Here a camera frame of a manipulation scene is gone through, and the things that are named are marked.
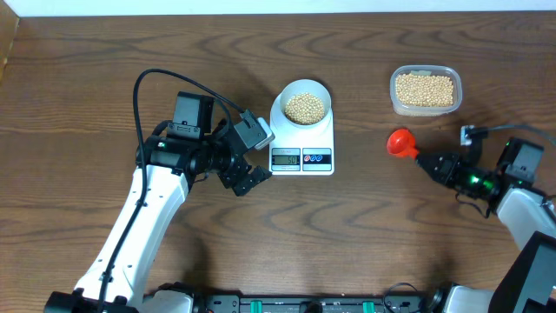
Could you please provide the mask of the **red measuring scoop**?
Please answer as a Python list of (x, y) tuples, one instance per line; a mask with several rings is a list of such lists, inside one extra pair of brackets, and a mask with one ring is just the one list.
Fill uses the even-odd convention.
[(387, 140), (387, 153), (395, 157), (415, 159), (420, 152), (415, 147), (415, 137), (409, 129), (395, 130)]

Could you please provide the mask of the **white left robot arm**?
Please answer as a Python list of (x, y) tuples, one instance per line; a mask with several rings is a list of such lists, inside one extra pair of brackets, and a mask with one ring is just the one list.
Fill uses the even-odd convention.
[(53, 292), (47, 312), (202, 312), (204, 305), (174, 285), (146, 295), (151, 267), (177, 210), (199, 175), (215, 173), (222, 185), (244, 196), (270, 178), (245, 159), (274, 134), (250, 110), (239, 123), (214, 126), (214, 97), (178, 94), (172, 119), (159, 123), (138, 148), (127, 200), (95, 262), (71, 293)]

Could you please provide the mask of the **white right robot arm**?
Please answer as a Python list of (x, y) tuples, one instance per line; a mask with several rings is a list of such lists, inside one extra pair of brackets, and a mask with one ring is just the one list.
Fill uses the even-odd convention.
[(453, 284), (439, 292), (432, 312), (554, 312), (555, 205), (534, 188), (544, 149), (512, 137), (495, 170), (486, 171), (457, 153), (420, 153), (416, 163), (458, 196), (487, 203), (484, 216), (495, 215), (508, 229), (520, 254), (495, 290)]

